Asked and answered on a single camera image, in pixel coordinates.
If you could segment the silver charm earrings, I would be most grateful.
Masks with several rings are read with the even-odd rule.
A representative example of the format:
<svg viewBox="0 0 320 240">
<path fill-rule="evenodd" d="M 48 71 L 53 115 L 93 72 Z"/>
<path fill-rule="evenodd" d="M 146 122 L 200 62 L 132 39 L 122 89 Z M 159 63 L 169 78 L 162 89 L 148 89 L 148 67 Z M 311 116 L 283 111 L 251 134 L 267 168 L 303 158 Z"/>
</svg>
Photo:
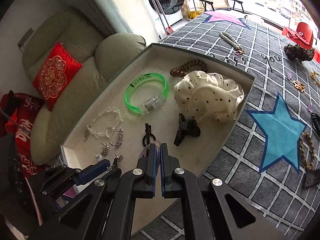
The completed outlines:
<svg viewBox="0 0 320 240">
<path fill-rule="evenodd" d="M 101 152 L 95 156 L 97 162 L 101 161 L 104 157 L 108 155 L 109 152 L 109 144 L 102 142 L 100 145 Z"/>
</svg>

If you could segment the black claw hair clip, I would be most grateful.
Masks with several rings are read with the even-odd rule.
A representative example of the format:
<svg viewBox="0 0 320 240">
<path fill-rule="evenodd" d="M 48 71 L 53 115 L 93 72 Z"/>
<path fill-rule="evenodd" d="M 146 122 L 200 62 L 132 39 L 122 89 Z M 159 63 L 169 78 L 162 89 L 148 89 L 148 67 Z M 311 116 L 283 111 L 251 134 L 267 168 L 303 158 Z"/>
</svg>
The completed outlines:
<svg viewBox="0 0 320 240">
<path fill-rule="evenodd" d="M 201 130 L 196 120 L 187 120 L 186 117 L 180 113 L 178 122 L 179 126 L 174 140 L 175 146 L 180 146 L 186 136 L 199 137 L 201 135 Z"/>
</svg>

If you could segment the cream polka dot scrunchie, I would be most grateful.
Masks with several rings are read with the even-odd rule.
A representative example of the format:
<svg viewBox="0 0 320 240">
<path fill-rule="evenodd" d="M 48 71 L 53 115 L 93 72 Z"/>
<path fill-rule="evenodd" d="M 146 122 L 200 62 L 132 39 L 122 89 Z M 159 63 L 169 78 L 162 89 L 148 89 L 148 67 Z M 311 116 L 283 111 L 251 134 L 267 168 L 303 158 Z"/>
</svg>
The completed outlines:
<svg viewBox="0 0 320 240">
<path fill-rule="evenodd" d="M 240 84 L 219 73 L 193 71 L 174 86 L 174 99 L 186 119 L 231 122 L 244 100 Z"/>
</svg>

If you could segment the green plastic bangle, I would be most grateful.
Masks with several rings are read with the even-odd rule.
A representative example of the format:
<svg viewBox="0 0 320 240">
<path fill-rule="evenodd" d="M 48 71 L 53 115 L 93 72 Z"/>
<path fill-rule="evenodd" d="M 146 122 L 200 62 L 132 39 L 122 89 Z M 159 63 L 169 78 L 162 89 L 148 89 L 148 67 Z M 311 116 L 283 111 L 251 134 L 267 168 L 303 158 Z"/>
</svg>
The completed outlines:
<svg viewBox="0 0 320 240">
<path fill-rule="evenodd" d="M 144 115 L 164 105 L 168 94 L 166 78 L 161 74 L 148 73 L 130 83 L 125 91 L 124 101 L 132 113 Z"/>
</svg>

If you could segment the silver rhinestone hair clip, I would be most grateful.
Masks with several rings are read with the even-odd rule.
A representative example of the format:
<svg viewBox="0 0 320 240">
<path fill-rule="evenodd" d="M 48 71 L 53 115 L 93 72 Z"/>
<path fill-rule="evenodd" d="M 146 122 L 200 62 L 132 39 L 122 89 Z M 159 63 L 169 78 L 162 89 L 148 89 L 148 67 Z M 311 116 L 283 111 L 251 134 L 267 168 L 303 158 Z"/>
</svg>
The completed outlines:
<svg viewBox="0 0 320 240">
<path fill-rule="evenodd" d="M 111 172 L 112 170 L 114 170 L 115 168 L 118 168 L 120 163 L 123 161 L 124 157 L 122 155 L 118 156 L 115 155 L 114 156 L 114 160 L 113 163 L 111 164 L 111 166 L 107 169 L 106 173 Z"/>
</svg>

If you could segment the grey checked star blanket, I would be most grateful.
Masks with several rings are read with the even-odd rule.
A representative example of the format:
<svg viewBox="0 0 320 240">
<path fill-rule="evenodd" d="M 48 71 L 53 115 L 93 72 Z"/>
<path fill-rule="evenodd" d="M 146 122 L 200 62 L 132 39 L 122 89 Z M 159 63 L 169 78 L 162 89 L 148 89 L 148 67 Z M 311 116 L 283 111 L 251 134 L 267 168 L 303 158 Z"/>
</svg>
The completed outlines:
<svg viewBox="0 0 320 240">
<path fill-rule="evenodd" d="M 265 137 L 247 111 L 271 111 L 281 94 L 290 114 L 307 125 L 315 147 L 314 167 L 319 168 L 319 136 L 311 123 L 311 113 L 319 112 L 319 87 L 310 77 L 311 72 L 319 71 L 319 64 L 290 61 L 283 51 L 288 40 L 280 31 L 248 16 L 244 27 L 228 21 L 207 23 L 205 19 L 201 15 L 186 23 L 163 42 L 230 63 L 255 81 L 245 111 L 201 180 L 220 178 L 286 239 L 298 239 L 319 207 L 319 187 L 305 189 L 305 170 L 296 171 L 284 160 L 259 172 Z M 222 31 L 229 33 L 245 54 L 235 55 L 234 48 L 219 37 Z M 305 92 L 295 89 L 293 80 L 304 84 Z"/>
</svg>

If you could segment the red printed cloth bag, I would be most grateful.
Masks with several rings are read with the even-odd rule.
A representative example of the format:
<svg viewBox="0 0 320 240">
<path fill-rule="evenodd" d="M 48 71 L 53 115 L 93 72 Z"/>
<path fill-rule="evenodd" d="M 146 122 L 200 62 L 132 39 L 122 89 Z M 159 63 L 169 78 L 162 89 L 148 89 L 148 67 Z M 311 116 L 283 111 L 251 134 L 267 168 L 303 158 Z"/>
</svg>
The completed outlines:
<svg viewBox="0 0 320 240">
<path fill-rule="evenodd" d="M 32 95 L 14 93 L 12 90 L 1 98 L 1 137 L 14 135 L 21 172 L 25 178 L 44 172 L 48 165 L 36 165 L 31 158 L 30 139 L 35 118 L 44 101 Z"/>
</svg>

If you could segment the red embroidered cushion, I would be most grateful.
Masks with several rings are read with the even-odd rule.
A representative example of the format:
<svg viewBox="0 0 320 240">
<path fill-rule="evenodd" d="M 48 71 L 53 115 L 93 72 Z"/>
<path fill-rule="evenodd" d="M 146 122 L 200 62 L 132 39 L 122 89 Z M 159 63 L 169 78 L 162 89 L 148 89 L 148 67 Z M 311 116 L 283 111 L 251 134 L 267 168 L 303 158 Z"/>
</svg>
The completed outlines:
<svg viewBox="0 0 320 240">
<path fill-rule="evenodd" d="M 55 44 L 33 80 L 33 87 L 44 99 L 48 111 L 53 110 L 62 92 L 82 67 L 83 64 L 76 61 L 60 42 Z"/>
</svg>

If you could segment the black comb hair clip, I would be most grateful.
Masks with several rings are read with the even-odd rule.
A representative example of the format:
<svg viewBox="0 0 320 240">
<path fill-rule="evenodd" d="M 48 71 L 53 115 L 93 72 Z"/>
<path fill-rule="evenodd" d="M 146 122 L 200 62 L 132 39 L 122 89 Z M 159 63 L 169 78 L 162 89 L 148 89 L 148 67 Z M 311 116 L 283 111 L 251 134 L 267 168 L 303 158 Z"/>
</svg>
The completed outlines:
<svg viewBox="0 0 320 240">
<path fill-rule="evenodd" d="M 303 179 L 303 187 L 309 188 L 320 183 L 320 169 L 306 171 Z"/>
</svg>

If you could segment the brown braided hair band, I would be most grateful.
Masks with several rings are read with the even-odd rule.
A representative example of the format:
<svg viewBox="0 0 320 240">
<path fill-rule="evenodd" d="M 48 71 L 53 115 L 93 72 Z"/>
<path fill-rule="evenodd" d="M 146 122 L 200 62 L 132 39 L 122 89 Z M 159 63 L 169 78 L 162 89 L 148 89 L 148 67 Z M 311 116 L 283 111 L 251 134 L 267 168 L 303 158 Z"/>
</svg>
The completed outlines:
<svg viewBox="0 0 320 240">
<path fill-rule="evenodd" d="M 303 132 L 299 139 L 299 152 L 306 171 L 311 171 L 315 164 L 315 147 L 308 132 Z"/>
</svg>

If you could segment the green box lid tray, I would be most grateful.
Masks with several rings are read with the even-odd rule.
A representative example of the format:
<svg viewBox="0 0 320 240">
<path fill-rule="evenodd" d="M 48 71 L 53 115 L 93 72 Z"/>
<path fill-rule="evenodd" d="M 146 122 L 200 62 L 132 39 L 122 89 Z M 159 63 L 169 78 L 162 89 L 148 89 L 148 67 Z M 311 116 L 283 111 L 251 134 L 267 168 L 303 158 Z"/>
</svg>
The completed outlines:
<svg viewBox="0 0 320 240">
<path fill-rule="evenodd" d="M 92 135 L 86 138 L 84 136 L 86 126 L 103 110 L 115 107 L 124 119 L 121 124 L 124 130 L 124 141 L 118 149 L 109 152 L 108 158 L 113 159 L 115 155 L 122 155 L 124 159 L 120 168 L 123 172 L 136 167 L 143 149 L 145 125 L 150 124 L 156 139 L 167 144 L 169 154 L 178 158 L 183 168 L 196 176 L 203 174 L 225 144 L 235 126 L 234 121 L 221 123 L 212 119 L 202 120 L 198 123 L 201 129 L 201 135 L 198 138 L 186 137 L 180 146 L 175 146 L 179 109 L 172 94 L 168 95 L 161 107 L 145 115 L 133 114 L 124 102 L 127 87 L 133 80 L 144 74 L 161 74 L 166 78 L 169 88 L 173 88 L 178 78 L 172 77 L 170 70 L 192 59 L 201 59 L 207 64 L 209 72 L 222 74 L 240 83 L 245 96 L 249 96 L 254 77 L 242 69 L 210 56 L 154 43 L 128 64 L 106 87 L 65 141 L 64 145 L 73 150 L 80 167 L 84 168 L 95 163 L 95 156 L 100 152 L 100 144 L 103 142 L 102 139 Z"/>
</svg>

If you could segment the gold knot brooch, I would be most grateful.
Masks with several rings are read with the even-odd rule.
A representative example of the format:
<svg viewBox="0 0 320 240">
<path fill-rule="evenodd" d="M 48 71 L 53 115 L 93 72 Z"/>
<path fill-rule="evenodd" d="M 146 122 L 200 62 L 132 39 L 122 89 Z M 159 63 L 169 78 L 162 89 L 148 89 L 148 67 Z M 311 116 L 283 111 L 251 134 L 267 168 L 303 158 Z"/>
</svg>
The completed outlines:
<svg viewBox="0 0 320 240">
<path fill-rule="evenodd" d="M 298 91 L 300 91 L 301 93 L 305 92 L 305 85 L 302 84 L 300 81 L 298 80 L 293 80 L 292 81 L 295 89 L 297 89 Z"/>
</svg>

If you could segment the pearl hair clip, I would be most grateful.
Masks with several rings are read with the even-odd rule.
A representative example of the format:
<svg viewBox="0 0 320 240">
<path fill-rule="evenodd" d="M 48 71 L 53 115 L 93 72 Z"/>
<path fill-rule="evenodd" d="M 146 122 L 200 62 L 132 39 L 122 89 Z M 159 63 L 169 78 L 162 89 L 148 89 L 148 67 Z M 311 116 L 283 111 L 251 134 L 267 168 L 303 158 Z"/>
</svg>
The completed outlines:
<svg viewBox="0 0 320 240">
<path fill-rule="evenodd" d="M 240 46 L 240 44 L 238 44 L 238 42 L 236 42 L 236 40 L 229 33 L 222 31 L 219 33 L 219 37 L 234 48 L 235 55 L 245 54 L 245 51 L 243 50 L 242 46 Z"/>
</svg>

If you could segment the leopard print scrunchie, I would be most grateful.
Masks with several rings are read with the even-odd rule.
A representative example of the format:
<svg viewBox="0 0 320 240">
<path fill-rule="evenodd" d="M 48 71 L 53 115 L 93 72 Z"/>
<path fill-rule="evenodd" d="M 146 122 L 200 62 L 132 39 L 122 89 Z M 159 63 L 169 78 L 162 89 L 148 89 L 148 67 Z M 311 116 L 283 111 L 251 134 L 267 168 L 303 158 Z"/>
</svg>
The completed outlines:
<svg viewBox="0 0 320 240">
<path fill-rule="evenodd" d="M 288 44 L 284 47 L 284 52 L 289 60 L 298 59 L 299 61 L 311 61 L 315 55 L 315 49 L 305 49 L 302 46 L 296 44 Z"/>
</svg>

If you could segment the red plastic chair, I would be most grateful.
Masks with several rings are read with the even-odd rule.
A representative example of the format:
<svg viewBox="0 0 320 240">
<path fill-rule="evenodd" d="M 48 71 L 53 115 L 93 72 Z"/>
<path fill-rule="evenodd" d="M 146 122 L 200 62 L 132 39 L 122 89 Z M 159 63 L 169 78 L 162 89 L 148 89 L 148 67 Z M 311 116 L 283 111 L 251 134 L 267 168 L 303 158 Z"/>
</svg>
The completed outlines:
<svg viewBox="0 0 320 240">
<path fill-rule="evenodd" d="M 313 31 L 307 23 L 299 22 L 296 30 L 285 27 L 282 35 L 300 45 L 304 49 L 311 49 L 313 45 Z"/>
</svg>

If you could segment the white washing machine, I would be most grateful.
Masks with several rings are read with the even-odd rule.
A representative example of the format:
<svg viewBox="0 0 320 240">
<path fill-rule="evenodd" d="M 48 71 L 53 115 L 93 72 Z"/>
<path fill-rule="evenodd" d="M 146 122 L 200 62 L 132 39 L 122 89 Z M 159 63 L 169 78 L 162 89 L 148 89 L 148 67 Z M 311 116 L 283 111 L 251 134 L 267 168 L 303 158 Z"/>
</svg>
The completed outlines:
<svg viewBox="0 0 320 240">
<path fill-rule="evenodd" d="M 163 39 L 166 37 L 163 29 L 163 25 L 159 19 L 159 16 L 155 10 L 155 6 L 152 0 L 143 0 L 144 5 L 146 6 L 148 13 L 152 19 L 153 25 L 157 31 L 157 35 L 159 39 Z M 182 15 L 182 7 L 184 5 L 184 0 L 159 0 L 164 13 L 165 17 L 172 27 L 175 23 L 181 21 L 183 19 Z"/>
</svg>

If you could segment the red handled mop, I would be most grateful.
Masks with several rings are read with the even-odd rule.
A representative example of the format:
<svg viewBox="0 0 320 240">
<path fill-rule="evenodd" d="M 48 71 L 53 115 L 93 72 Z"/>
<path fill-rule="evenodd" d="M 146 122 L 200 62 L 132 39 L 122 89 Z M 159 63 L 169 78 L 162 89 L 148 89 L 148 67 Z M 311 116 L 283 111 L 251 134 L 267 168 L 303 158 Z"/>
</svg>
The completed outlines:
<svg viewBox="0 0 320 240">
<path fill-rule="evenodd" d="M 164 10 L 159 2 L 159 0 L 152 0 L 154 6 L 155 6 L 155 10 L 159 16 L 159 19 L 163 25 L 163 29 L 164 29 L 164 33 L 166 36 L 169 36 L 170 34 L 172 34 L 174 31 L 172 29 L 172 27 L 170 26 L 170 24 L 168 23 L 166 17 L 165 17 L 165 13 Z"/>
</svg>

